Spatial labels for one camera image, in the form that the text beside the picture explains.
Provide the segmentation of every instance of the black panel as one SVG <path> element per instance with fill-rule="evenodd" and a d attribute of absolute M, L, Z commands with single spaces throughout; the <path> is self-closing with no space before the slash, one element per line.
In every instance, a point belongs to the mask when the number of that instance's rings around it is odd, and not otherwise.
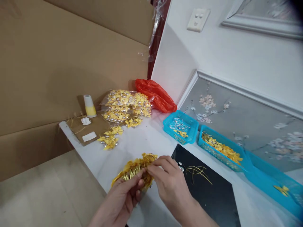
<path fill-rule="evenodd" d="M 182 163 L 189 191 L 208 215 L 220 227 L 240 227 L 232 184 L 179 144 L 175 148 L 172 158 Z M 212 185 L 199 174 L 194 175 L 193 185 L 192 174 L 189 172 L 185 174 L 185 169 L 188 166 L 203 166 L 207 168 L 204 172 L 208 175 Z"/>

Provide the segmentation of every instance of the white paper piece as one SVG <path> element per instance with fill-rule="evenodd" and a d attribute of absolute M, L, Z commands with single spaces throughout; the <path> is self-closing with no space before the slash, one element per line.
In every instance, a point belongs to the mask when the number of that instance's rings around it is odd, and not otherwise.
<path fill-rule="evenodd" d="M 84 142 L 86 142 L 86 141 L 89 141 L 89 140 L 91 140 L 93 138 L 96 138 L 96 137 L 97 137 L 96 133 L 95 132 L 91 132 L 91 133 L 88 133 L 85 136 L 82 136 L 82 139 L 83 139 Z"/>
<path fill-rule="evenodd" d="M 83 125 L 89 125 L 91 123 L 91 121 L 89 120 L 89 118 L 82 118 L 81 122 Z"/>

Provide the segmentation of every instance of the wooden floor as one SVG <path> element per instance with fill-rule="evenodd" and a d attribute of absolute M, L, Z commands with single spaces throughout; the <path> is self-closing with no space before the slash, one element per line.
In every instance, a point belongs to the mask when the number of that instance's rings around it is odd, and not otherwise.
<path fill-rule="evenodd" d="M 0 183 L 0 226 L 85 227 L 105 195 L 70 151 Z"/>

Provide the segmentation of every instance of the red plastic bag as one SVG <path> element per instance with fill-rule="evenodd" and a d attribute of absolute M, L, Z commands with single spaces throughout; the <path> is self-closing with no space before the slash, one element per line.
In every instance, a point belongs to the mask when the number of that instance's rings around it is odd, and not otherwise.
<path fill-rule="evenodd" d="M 176 112 L 177 105 L 167 92 L 155 81 L 136 79 L 137 91 L 147 95 L 149 98 L 154 97 L 152 102 L 155 108 L 164 113 Z"/>

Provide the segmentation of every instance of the white table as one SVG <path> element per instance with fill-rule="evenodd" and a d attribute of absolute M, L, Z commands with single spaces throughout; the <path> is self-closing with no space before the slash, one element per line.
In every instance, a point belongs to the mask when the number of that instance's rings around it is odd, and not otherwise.
<path fill-rule="evenodd" d="M 119 145 L 106 151 L 99 141 L 82 146 L 64 121 L 59 125 L 100 185 L 108 192 L 112 180 L 129 160 L 140 158 L 144 152 L 158 156 L 172 155 L 178 142 L 163 131 L 162 121 L 166 116 L 167 114 L 153 111 L 153 116 L 144 118 L 142 124 L 135 129 L 124 126 L 124 133 L 119 136 Z M 232 171 L 196 143 L 183 147 L 233 185 L 242 227 L 300 226 L 291 213 L 252 185 L 243 173 Z M 179 226 L 159 198 L 156 183 L 143 196 L 127 224 L 130 227 Z"/>

